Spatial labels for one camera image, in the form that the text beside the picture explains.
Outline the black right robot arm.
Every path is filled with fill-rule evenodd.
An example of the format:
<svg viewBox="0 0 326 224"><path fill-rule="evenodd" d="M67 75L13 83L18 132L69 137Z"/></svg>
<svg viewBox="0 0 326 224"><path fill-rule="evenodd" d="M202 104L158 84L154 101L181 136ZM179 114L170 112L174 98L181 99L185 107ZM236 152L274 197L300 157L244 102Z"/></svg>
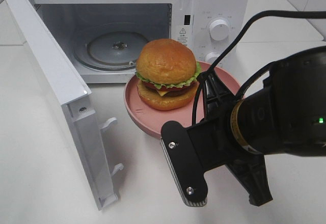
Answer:
<svg viewBox="0 0 326 224"><path fill-rule="evenodd" d="M226 165L261 206L272 200L265 155L325 156L325 47L271 62L230 99L205 103L188 131L203 169Z"/></svg>

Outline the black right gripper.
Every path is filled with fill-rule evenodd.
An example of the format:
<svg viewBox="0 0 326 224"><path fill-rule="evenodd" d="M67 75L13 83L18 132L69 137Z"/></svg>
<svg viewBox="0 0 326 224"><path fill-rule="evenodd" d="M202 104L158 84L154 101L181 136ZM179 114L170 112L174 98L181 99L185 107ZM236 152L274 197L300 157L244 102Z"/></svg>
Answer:
<svg viewBox="0 0 326 224"><path fill-rule="evenodd" d="M204 172L225 165L248 192L250 204L261 206L273 199L264 156L244 150L234 139L230 127L216 119L230 120L236 98L215 72L210 72L204 80L205 73L200 74L204 118L187 128L189 138Z"/></svg>

